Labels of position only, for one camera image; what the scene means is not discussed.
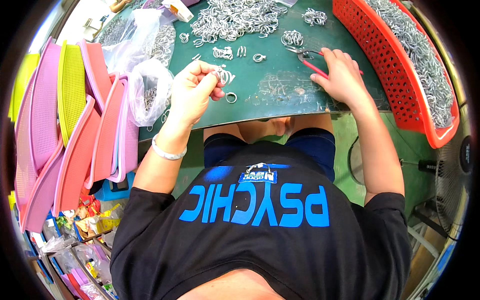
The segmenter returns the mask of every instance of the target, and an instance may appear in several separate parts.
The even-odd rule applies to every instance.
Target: yellow plastic basket
[[[12,97],[10,99],[10,109],[8,110],[8,116],[13,121],[17,121],[18,109],[24,97],[25,89],[27,87],[30,77],[32,77],[33,70],[38,65],[40,60],[40,54],[27,54],[18,69],[17,76],[15,77],[15,83],[13,84]]]
[[[86,105],[85,67],[80,46],[67,45],[67,41],[63,41],[61,47],[57,89],[60,131],[66,147]]]

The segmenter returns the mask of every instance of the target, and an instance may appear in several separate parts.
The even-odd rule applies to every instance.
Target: left hand
[[[221,84],[212,73],[215,65],[201,60],[192,61],[175,76],[172,84],[172,105],[168,120],[177,124],[196,124],[208,106],[208,98],[214,101],[225,96]]]

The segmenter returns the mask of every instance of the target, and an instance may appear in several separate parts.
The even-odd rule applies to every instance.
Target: clothing tag
[[[270,182],[276,183],[276,171],[257,171],[242,173],[239,178],[239,183],[242,182]]]

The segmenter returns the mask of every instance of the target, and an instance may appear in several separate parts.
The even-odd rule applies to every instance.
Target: black t-shirt
[[[411,257],[404,206],[396,193],[353,204],[309,157],[257,143],[203,170],[177,200],[133,188],[113,285],[120,299],[176,299],[250,269],[286,299],[396,299]]]

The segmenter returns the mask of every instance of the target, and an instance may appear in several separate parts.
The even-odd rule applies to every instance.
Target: dark blue shorts
[[[205,168],[215,166],[240,151],[248,144],[238,137],[228,133],[216,133],[204,142]],[[325,171],[325,175],[333,182],[335,171],[335,137],[329,131],[321,128],[305,128],[289,137],[286,147],[296,148],[313,160]]]

